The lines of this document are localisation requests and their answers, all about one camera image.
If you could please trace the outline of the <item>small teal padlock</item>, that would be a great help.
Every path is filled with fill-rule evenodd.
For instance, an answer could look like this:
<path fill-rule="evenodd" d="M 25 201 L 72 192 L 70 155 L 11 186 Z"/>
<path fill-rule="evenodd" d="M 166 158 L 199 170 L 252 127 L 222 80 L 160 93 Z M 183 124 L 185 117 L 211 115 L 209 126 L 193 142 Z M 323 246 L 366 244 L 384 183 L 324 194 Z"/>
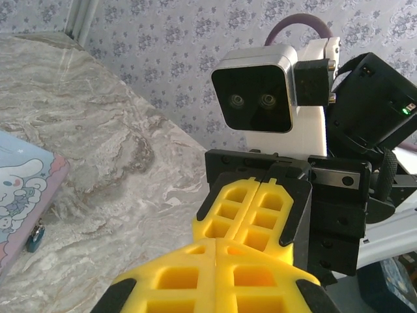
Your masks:
<path fill-rule="evenodd" d="M 39 248 L 43 236 L 45 234 L 45 226 L 43 225 L 42 220 L 40 219 L 35 227 L 33 228 L 27 242 L 26 242 L 26 249 L 30 253 L 36 252 L 36 250 Z"/>

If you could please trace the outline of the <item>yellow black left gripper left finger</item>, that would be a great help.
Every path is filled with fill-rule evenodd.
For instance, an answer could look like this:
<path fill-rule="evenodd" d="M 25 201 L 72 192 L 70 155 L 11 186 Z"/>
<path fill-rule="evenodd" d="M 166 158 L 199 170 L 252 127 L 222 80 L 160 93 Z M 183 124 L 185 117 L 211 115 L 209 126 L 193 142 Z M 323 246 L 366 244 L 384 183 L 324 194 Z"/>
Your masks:
<path fill-rule="evenodd" d="M 91 313 L 214 313 L 216 240 L 201 239 L 117 276 Z"/>

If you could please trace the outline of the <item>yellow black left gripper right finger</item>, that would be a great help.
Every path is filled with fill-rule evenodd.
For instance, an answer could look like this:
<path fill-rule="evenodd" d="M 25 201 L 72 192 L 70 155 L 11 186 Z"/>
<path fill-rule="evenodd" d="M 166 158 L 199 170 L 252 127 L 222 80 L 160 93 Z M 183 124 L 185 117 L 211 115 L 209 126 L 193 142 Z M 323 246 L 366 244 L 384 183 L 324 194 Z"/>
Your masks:
<path fill-rule="evenodd" d="M 311 274 L 256 249 L 216 240 L 215 313 L 341 313 Z"/>

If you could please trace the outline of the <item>pastel cartoon tin box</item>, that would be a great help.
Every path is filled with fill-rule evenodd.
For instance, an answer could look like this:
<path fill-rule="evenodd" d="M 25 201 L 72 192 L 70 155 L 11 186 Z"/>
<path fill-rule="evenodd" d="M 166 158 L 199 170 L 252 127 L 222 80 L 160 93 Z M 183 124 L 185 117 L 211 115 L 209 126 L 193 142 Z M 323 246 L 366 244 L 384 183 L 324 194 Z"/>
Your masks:
<path fill-rule="evenodd" d="M 0 130 L 0 283 L 52 204 L 70 164 Z"/>

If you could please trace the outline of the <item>aluminium frame corner post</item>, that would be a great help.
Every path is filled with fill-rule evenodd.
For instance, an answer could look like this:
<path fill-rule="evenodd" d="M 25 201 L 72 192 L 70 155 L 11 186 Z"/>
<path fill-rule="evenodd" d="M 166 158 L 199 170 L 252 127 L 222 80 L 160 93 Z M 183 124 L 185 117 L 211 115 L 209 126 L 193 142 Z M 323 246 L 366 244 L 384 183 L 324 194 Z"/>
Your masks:
<path fill-rule="evenodd" d="M 72 0 L 65 34 L 84 45 L 99 0 Z"/>

